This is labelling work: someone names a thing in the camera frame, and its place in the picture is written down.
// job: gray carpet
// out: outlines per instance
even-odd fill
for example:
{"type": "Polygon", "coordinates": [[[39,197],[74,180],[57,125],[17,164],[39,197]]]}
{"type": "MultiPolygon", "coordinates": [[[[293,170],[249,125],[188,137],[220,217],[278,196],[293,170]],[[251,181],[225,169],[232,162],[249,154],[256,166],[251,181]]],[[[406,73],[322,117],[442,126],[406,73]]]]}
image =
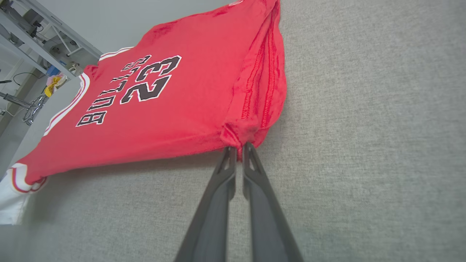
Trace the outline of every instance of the gray carpet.
{"type": "MultiPolygon", "coordinates": [[[[283,0],[280,27],[288,96],[258,153],[305,260],[465,261],[466,2],[283,0]]],[[[1,260],[172,261],[218,157],[55,176],[1,260]]],[[[231,262],[251,256],[241,179],[231,262]]]]}

